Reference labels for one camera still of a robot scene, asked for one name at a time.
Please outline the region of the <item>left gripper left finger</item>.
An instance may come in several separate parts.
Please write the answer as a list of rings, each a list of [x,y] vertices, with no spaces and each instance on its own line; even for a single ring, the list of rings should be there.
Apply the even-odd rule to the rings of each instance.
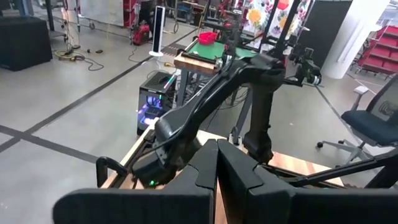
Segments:
[[[214,224],[218,144],[208,140],[160,190],[80,189],[60,198],[54,224]]]

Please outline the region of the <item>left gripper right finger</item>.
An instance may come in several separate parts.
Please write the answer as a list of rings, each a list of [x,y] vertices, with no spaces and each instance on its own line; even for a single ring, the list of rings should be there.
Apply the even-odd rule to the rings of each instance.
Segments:
[[[217,142],[228,224],[398,224],[398,192],[294,187],[227,140]]]

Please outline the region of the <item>black table clamp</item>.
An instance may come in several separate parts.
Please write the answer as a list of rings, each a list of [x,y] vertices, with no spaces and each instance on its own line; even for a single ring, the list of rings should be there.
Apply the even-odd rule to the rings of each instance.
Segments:
[[[102,156],[96,160],[96,181],[97,187],[100,188],[108,178],[108,169],[115,171],[122,177],[127,176],[127,169],[112,158]]]

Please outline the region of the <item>black computer tower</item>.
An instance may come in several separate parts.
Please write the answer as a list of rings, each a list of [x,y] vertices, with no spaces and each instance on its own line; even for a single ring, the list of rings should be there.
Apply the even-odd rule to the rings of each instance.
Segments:
[[[137,109],[137,135],[164,113],[172,109],[175,96],[176,76],[155,72],[139,87]]]

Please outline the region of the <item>dark blue office chair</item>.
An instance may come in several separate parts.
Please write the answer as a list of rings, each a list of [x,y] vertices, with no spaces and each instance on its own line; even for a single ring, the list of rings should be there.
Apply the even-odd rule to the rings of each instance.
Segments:
[[[393,147],[398,150],[398,76],[391,78],[373,97],[364,110],[359,110],[359,102],[369,89],[359,86],[354,89],[358,95],[352,108],[341,115],[341,119],[351,128],[361,143],[357,146],[343,139],[338,142],[321,141],[317,148],[330,145],[349,152],[348,164],[354,159],[372,159],[365,145]]]

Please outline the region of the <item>grey-legged workbench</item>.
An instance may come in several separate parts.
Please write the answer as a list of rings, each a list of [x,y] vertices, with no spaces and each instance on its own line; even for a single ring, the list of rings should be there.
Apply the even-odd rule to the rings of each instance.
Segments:
[[[185,49],[177,50],[177,56],[174,58],[174,65],[181,70],[180,87],[176,99],[177,106],[182,106],[187,99],[185,90],[189,74],[196,73],[197,78],[200,78],[201,75],[208,77],[213,76],[218,69],[217,60],[221,57],[223,50],[224,44],[221,42],[215,42],[211,45],[201,45],[197,39]],[[252,90],[248,88],[237,123],[232,128],[231,134],[229,135],[229,139],[235,144],[241,143],[241,131],[248,116],[251,103]]]

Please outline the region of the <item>white tower fan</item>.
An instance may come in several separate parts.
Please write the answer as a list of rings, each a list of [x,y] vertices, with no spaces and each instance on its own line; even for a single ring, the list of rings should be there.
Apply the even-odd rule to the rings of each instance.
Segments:
[[[162,57],[162,35],[165,21],[165,7],[157,6],[155,8],[154,32],[152,38],[152,50],[149,52],[151,56]]]

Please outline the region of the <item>red plastic bin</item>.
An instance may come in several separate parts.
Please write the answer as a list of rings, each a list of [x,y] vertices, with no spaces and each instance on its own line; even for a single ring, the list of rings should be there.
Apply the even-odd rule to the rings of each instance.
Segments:
[[[217,39],[216,32],[202,32],[198,35],[200,45],[212,45]]]

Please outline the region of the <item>white board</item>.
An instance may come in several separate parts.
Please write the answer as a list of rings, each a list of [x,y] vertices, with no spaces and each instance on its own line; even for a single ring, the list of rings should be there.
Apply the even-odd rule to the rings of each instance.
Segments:
[[[81,15],[105,24],[123,26],[123,0],[80,0]]]

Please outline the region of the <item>red shelving rack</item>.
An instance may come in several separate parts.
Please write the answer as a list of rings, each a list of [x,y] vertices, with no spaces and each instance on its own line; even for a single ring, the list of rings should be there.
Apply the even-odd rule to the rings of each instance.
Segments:
[[[363,70],[393,75],[398,73],[398,26],[384,26],[376,32],[376,38],[357,60]]]

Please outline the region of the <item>white pillar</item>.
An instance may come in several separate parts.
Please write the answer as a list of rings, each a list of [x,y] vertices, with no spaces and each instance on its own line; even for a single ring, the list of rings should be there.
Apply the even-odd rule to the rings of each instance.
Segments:
[[[324,77],[341,79],[390,0],[353,0],[336,39],[322,65]]]

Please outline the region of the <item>black partition panel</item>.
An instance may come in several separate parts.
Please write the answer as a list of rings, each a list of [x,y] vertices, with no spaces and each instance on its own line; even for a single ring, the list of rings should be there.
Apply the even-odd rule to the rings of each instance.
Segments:
[[[352,0],[315,0],[298,42],[313,49],[312,59],[322,68]]]

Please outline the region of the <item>black equipment box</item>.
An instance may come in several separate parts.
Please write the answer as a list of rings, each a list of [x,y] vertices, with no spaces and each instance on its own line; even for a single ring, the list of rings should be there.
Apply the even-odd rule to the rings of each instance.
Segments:
[[[53,59],[45,20],[0,17],[0,67],[16,72]]]

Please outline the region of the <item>floral fabric screen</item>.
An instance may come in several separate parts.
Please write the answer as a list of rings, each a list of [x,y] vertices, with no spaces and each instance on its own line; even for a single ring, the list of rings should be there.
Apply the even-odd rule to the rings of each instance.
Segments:
[[[298,8],[286,35],[286,40],[291,35],[298,36],[301,33],[307,14],[314,2],[314,0],[298,0]],[[244,3],[246,8],[243,17],[243,32],[259,35],[270,24],[267,36],[279,38],[294,0],[244,0]]]

